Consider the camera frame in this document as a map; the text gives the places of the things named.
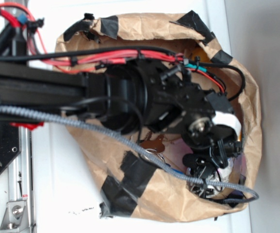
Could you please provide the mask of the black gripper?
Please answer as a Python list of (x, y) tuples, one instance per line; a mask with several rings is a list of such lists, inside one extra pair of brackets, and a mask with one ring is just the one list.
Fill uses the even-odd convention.
[(242, 153), (242, 139), (232, 128), (214, 125), (216, 111), (235, 115), (224, 94), (210, 93), (204, 97), (203, 110), (210, 112), (197, 116), (188, 128), (183, 141), (192, 152), (183, 156), (186, 175), (211, 182), (228, 182), (234, 168), (234, 160)]

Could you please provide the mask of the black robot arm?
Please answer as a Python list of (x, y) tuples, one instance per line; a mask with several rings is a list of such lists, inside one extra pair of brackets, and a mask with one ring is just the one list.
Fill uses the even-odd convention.
[(220, 79), (214, 79), (219, 92), (191, 81), (191, 72), (213, 78), (210, 64), (152, 46), (2, 55), (21, 41), (20, 27), (1, 32), (0, 159), (17, 127), (56, 122), (102, 132), (161, 166), (153, 158), (164, 152), (160, 137), (123, 138), (147, 127), (159, 136), (179, 134), (192, 150), (182, 160), (197, 194), (205, 198), (223, 188), (209, 177), (241, 153), (241, 124)]

